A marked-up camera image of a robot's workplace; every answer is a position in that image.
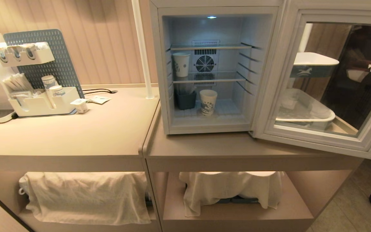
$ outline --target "white towel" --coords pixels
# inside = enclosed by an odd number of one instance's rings
[[[26,206],[41,222],[87,225],[151,223],[145,203],[143,172],[28,172],[20,186]]]
[[[283,172],[181,172],[187,183],[184,194],[186,217],[200,216],[201,206],[240,195],[258,198],[263,208],[277,209],[281,199]]]

